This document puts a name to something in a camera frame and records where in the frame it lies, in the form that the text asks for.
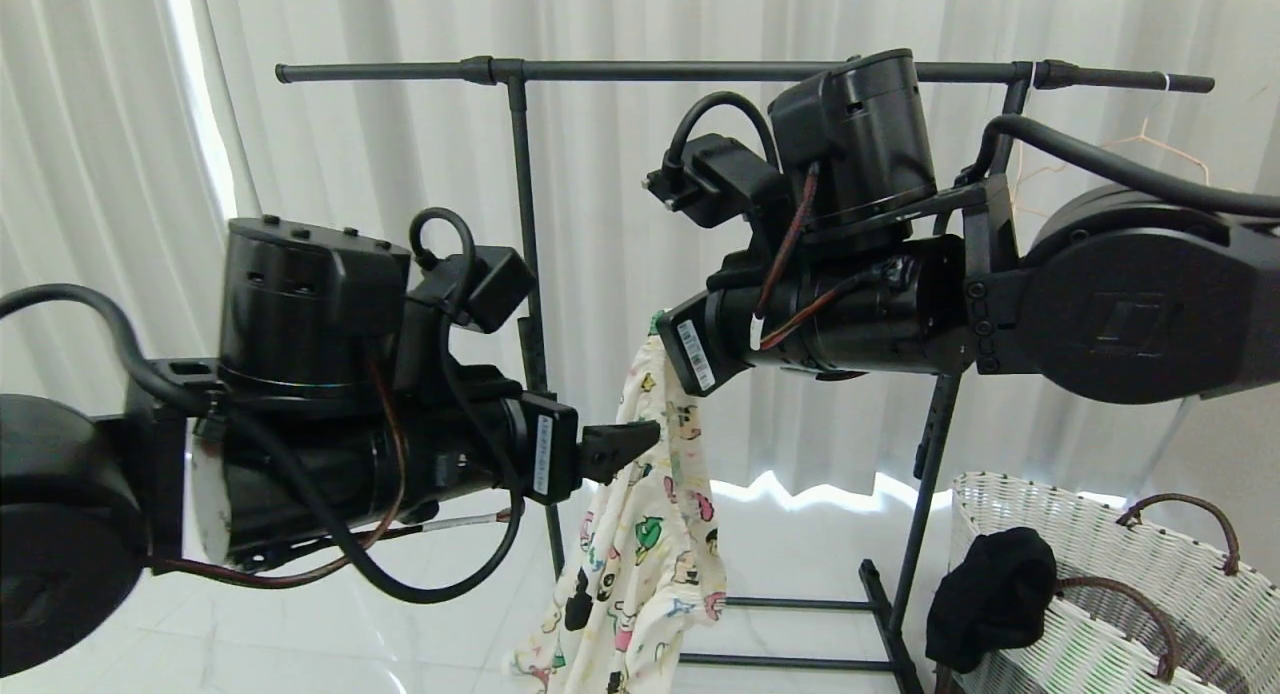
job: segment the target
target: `basket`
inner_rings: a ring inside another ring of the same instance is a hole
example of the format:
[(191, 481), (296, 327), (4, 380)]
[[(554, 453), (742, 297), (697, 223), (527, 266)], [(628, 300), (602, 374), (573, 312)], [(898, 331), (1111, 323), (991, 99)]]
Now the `basket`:
[[(1229, 553), (1143, 524), (1142, 510), (1165, 501), (1213, 513)], [(980, 472), (955, 480), (952, 566), (979, 534), (1015, 526), (1037, 530), (1053, 548), (1060, 577), (1121, 586), (1068, 589), (1050, 604), (1041, 640), (989, 654), (973, 672), (957, 674), (965, 690), (1280, 694), (1280, 592), (1240, 563), (1235, 533), (1213, 504), (1161, 494), (1117, 516), (1106, 504), (1015, 476)], [(1155, 616), (1132, 594), (1144, 598)]]

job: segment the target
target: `white cartoon print clothing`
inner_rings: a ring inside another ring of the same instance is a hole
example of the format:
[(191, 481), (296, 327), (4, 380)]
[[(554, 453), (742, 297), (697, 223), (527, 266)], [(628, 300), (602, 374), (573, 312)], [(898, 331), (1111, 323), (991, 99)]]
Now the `white cartoon print clothing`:
[(698, 405), (658, 337), (627, 375), (617, 421), (658, 421), (662, 439), (596, 489), (540, 630), (509, 657), (539, 694), (664, 694), (684, 631), (724, 607)]

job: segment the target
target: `floor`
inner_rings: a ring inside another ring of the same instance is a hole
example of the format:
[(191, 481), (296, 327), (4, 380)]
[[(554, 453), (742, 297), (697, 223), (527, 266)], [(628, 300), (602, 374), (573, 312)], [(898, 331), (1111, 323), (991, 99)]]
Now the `floor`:
[[(791, 499), (756, 483), (721, 488), (721, 553), (731, 595), (861, 599), (858, 565), (872, 557), (892, 595), (910, 516), (911, 492), (882, 478), (873, 497), (840, 503)], [(563, 507), (572, 535), (586, 497)], [(494, 511), (503, 497), (485, 493), (451, 503), (445, 516)], [(932, 586), (945, 571), (950, 508), (936, 499), (909, 609), (906, 635), (915, 662)], [(147, 579), (96, 634), (58, 659), (0, 682), (4, 694), (517, 694), (527, 677), (500, 671), (506, 652), (530, 634), (552, 588), (545, 525), (539, 508), (493, 579), (456, 602), (412, 607), (389, 599), (349, 571), (292, 592), (266, 593), (186, 575)], [(390, 571), (417, 585), (442, 585), (470, 574), (500, 535), (474, 526), (378, 545)], [(867, 615), (727, 609), (714, 627), (698, 629), (686, 652), (883, 658)], [(682, 666), (676, 691), (891, 693), (878, 674), (790, 672)]]

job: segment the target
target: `garment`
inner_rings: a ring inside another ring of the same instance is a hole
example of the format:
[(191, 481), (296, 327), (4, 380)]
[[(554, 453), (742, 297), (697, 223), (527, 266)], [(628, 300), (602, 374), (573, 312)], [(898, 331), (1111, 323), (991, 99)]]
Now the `garment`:
[(1056, 586), (1053, 549), (1037, 530), (978, 537), (933, 594), (924, 657), (968, 674), (987, 652), (1030, 647)]
[(662, 438), (596, 489), (545, 620), (508, 658), (530, 691), (671, 691), (684, 631), (721, 617), (724, 566), (698, 405), (653, 335), (617, 417), (644, 420)]

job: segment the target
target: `curtain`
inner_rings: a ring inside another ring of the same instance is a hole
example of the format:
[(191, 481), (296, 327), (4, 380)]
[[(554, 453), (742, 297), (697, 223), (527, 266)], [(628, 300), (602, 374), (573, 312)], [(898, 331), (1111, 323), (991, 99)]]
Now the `curtain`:
[[(1149, 114), (1149, 133), (1207, 161), (1215, 184), (1252, 191), (1276, 179), (1276, 0), (189, 0), (198, 76), (183, 69), (164, 0), (3, 5), (13, 76), (0, 125), (0, 287), (101, 287), (132, 315), (151, 356), (216, 348), (220, 202), (239, 216), (278, 214), (390, 239), (403, 239), (420, 207), (449, 206), (480, 242), (520, 246), (502, 87), (285, 87), (274, 78), (276, 61), (476, 52), (840, 60), (905, 46), (920, 61), (1056, 58), (1184, 70), (1217, 76), (1216, 91), (1036, 92), (1028, 114), (1098, 142), (1135, 133)], [(716, 88), (723, 85), (530, 85), (550, 384), (585, 423), (612, 419), (649, 316), (696, 293), (745, 243), (741, 223), (696, 229), (639, 187), (678, 117)], [(728, 88), (763, 106), (783, 86)], [(193, 90), (209, 100), (215, 147), (201, 129), (207, 122), (192, 114)], [(1002, 91), (925, 85), (923, 93), (946, 183), (972, 160)], [(736, 111), (713, 111), (700, 131), (754, 141)], [(1198, 175), (1153, 147), (1124, 152)], [(1053, 164), (1032, 150), (1021, 160), (1028, 173)], [(229, 182), (211, 174), (223, 169)], [(1029, 179), (1019, 193), (1024, 248), (1043, 222), (1037, 213), (1097, 183), (1070, 170)], [(445, 251), (449, 237), (429, 232)], [(0, 328), (4, 389), (111, 411), (120, 375), (109, 347), (90, 315), (63, 310), (41, 307)], [(513, 327), (456, 339), (462, 361), (493, 361), (520, 376)], [(791, 492), (823, 483), (868, 492), (877, 471), (909, 481), (931, 391), (932, 380), (911, 375), (826, 385), (768, 370), (740, 375), (705, 402), (713, 475), (746, 484), (773, 470)], [(995, 469), (1126, 493), (1157, 456), (1176, 407), (1116, 407), (1036, 376), (970, 374), (941, 480)]]

